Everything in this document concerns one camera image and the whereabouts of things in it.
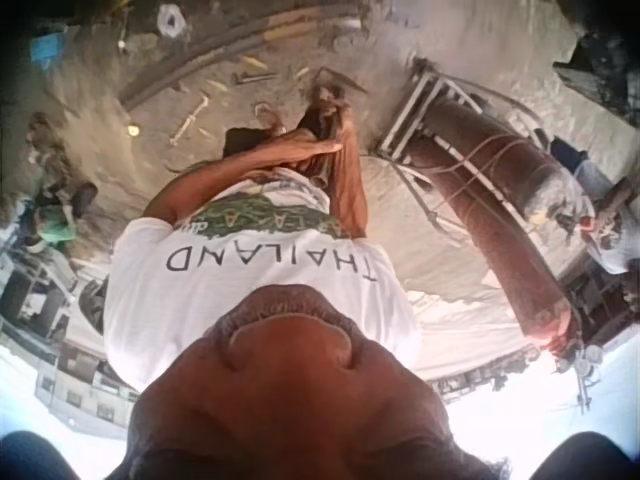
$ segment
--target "sandy ground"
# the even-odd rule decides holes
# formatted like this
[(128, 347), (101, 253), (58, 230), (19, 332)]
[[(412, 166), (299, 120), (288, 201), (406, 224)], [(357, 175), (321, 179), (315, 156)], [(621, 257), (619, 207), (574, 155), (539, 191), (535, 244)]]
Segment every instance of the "sandy ground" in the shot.
[[(223, 62), (125, 114), (116, 95), (136, 72), (211, 32), (212, 25), (221, 27), (247, 12), (257, 16), (260, 9), (273, 11), (288, 2), (271, 2), (268, 8), (264, 3), (185, 0), (191, 29), (171, 41), (153, 31), (154, 2), (143, 2), (127, 38), (129, 56), (118, 56), (114, 32), (94, 29), (49, 72), (51, 91), (77, 112), (57, 113), (70, 158), (100, 188), (72, 249), (75, 256), (108, 263), (110, 246), (126, 222), (173, 177), (164, 165), (183, 168), (219, 158), (225, 129), (258, 127), (253, 103), (270, 102), (290, 127), (295, 126), (304, 111), (312, 73), (300, 79), (295, 74), (306, 67), (314, 72), (330, 66), (369, 90), (368, 96), (350, 94), (361, 151), (369, 151), (388, 127), (408, 84), (407, 60), (417, 54), (446, 73), (522, 101), (543, 118), (548, 131), (589, 150), (612, 179), (632, 168), (639, 144), (634, 130), (563, 87), (553, 73), (553, 61), (568, 59), (576, 40), (555, 3), (542, 0), (373, 1), (367, 5), (367, 32), (335, 42), (305, 37), (251, 52), (279, 73), (278, 81), (233, 87), (232, 73), (259, 70), (239, 60)], [(216, 88), (211, 80), (225, 83), (228, 91)], [(210, 106), (178, 145), (170, 146), (170, 136), (203, 91), (211, 97)], [(140, 126), (139, 137), (127, 135), (130, 123)], [(481, 283), (488, 268), (471, 242), (459, 249), (449, 246), (388, 165), (363, 159), (363, 166), (371, 215), (368, 234), (389, 252), (405, 289), (419, 292), (414, 301), (425, 331), (421, 374), (433, 378), (457, 373), (523, 346), (525, 340), (501, 290)], [(439, 200), (437, 193), (427, 198), (430, 205)], [(443, 214), (454, 218), (446, 209)], [(551, 227), (536, 232), (535, 238), (556, 273), (580, 250), (575, 242), (567, 248), (564, 235)], [(434, 353), (437, 345), (452, 342), (464, 347)]]

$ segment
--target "blue object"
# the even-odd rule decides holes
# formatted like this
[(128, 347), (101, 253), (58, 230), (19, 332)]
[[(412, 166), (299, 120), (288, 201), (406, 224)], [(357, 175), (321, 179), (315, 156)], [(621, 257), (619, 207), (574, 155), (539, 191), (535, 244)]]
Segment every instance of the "blue object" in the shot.
[(586, 151), (578, 151), (558, 137), (554, 137), (551, 142), (550, 153), (571, 174), (575, 174), (580, 164), (589, 158)]
[(31, 40), (31, 61), (42, 70), (46, 70), (51, 62), (64, 51), (64, 33), (50, 33)]

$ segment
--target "metal rod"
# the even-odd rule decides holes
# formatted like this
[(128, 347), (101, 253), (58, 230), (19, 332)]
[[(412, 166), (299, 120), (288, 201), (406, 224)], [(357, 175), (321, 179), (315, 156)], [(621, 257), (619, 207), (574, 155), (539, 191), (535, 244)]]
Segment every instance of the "metal rod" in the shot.
[(264, 73), (261, 75), (248, 75), (241, 73), (240, 75), (234, 73), (231, 76), (231, 80), (234, 85), (245, 85), (247, 83), (263, 82), (265, 80), (273, 80), (278, 76), (277, 73)]
[(520, 123), (522, 123), (522, 125), (524, 125), (524, 128), (527, 129), (527, 133), (529, 134), (529, 137), (531, 138), (531, 141), (535, 144), (535, 146), (538, 147), (543, 152), (546, 151), (545, 148), (542, 146), (542, 142), (538, 138), (538, 135), (536, 135), (536, 132), (534, 132), (533, 128), (531, 128), (531, 125), (529, 125), (524, 120), (524, 118), (522, 118), (522, 114), (520, 113), (520, 111), (516, 110), (515, 108), (513, 110), (516, 112), (517, 119), (520, 120)]
[(400, 170), (398, 165), (396, 165), (394, 162), (391, 162), (391, 168), (393, 168), (393, 170), (396, 172), (398, 177), (400, 177), (400, 180), (402, 180), (402, 183), (404, 183), (406, 187), (409, 189), (409, 192), (411, 193), (411, 195), (413, 195), (413, 198), (416, 199), (416, 202), (418, 202), (418, 205), (420, 205), (420, 208), (422, 208), (422, 211), (425, 213), (427, 220), (433, 226), (433, 228), (435, 228), (435, 230), (438, 233), (442, 234), (445, 241), (449, 245), (455, 248), (460, 248), (462, 244), (457, 240), (455, 240), (449, 232), (447, 232), (444, 228), (442, 228), (442, 225), (438, 223), (438, 214), (431, 211), (427, 203), (423, 200), (423, 198), (420, 196), (420, 194), (418, 193), (416, 188), (413, 186), (413, 184), (409, 181), (409, 179), (405, 177), (404, 173), (402, 172), (402, 170)]
[(475, 112), (476, 112), (478, 115), (482, 115), (483, 110), (482, 110), (482, 108), (480, 107), (480, 105), (478, 105), (478, 104), (475, 102), (475, 100), (469, 96), (469, 94), (468, 94), (467, 92), (465, 92), (464, 90), (462, 90), (462, 88), (460, 88), (460, 86), (459, 86), (456, 82), (454, 82), (454, 81), (452, 81), (452, 80), (449, 80), (449, 79), (447, 78), (447, 79), (445, 79), (445, 83), (447, 84), (447, 86), (448, 86), (449, 88), (451, 88), (451, 89), (455, 90), (455, 91), (456, 91), (456, 93), (457, 93), (458, 95), (460, 95), (460, 96), (464, 99), (464, 101), (465, 101), (466, 103), (468, 103), (468, 104), (469, 104), (469, 106), (470, 106), (471, 108), (473, 108), (473, 109), (475, 110)]
[(193, 122), (196, 121), (196, 116), (202, 111), (203, 108), (205, 108), (207, 105), (209, 105), (209, 97), (207, 97), (206, 95), (202, 96), (202, 101), (198, 104), (198, 106), (195, 108), (195, 110), (193, 110), (193, 112), (191, 112), (187, 118), (184, 120), (184, 122), (182, 123), (182, 126), (178, 129), (178, 131), (176, 132), (176, 134), (171, 137), (171, 139), (169, 140), (169, 143), (171, 145), (173, 145), (174, 147), (178, 144), (178, 139), (180, 139), (180, 137), (182, 136), (182, 134), (187, 130), (187, 128), (189, 128), (189, 125), (191, 125)]
[(420, 80), (418, 80), (418, 83), (413, 89), (413, 92), (411, 92), (411, 96), (409, 97), (407, 102), (404, 104), (404, 107), (402, 107), (402, 111), (396, 117), (396, 121), (393, 123), (393, 125), (389, 129), (389, 132), (384, 137), (384, 140), (382, 140), (380, 147), (378, 147), (380, 151), (386, 152), (389, 149), (391, 142), (393, 141), (396, 134), (402, 127), (402, 124), (404, 123), (407, 116), (411, 112), (411, 109), (413, 108), (415, 103), (418, 101), (418, 98), (420, 98), (420, 95), (422, 94), (424, 88), (427, 86), (427, 82), (431, 77), (432, 75), (429, 72), (425, 72), (421, 75)]
[(396, 147), (393, 154), (391, 155), (392, 160), (397, 160), (398, 158), (400, 158), (400, 154), (404, 150), (404, 147), (407, 146), (407, 143), (409, 143), (409, 140), (411, 140), (411, 137), (418, 129), (418, 126), (420, 125), (420, 123), (422, 123), (422, 119), (424, 118), (424, 115), (427, 113), (427, 109), (429, 108), (431, 103), (435, 100), (438, 93), (440, 93), (440, 90), (442, 89), (443, 84), (444, 84), (444, 81), (441, 78), (439, 78), (436, 81), (436, 84), (433, 86), (433, 89), (431, 90), (431, 92), (429, 92), (429, 95), (427, 95), (427, 98), (424, 100), (424, 102), (422, 102), (422, 105), (420, 105), (420, 108), (418, 109), (418, 113), (415, 115), (415, 117), (413, 117), (413, 121), (411, 122), (411, 125), (409, 125), (409, 128), (407, 128), (407, 131), (404, 132), (402, 140), (400, 140), (400, 143), (398, 143), (398, 146)]

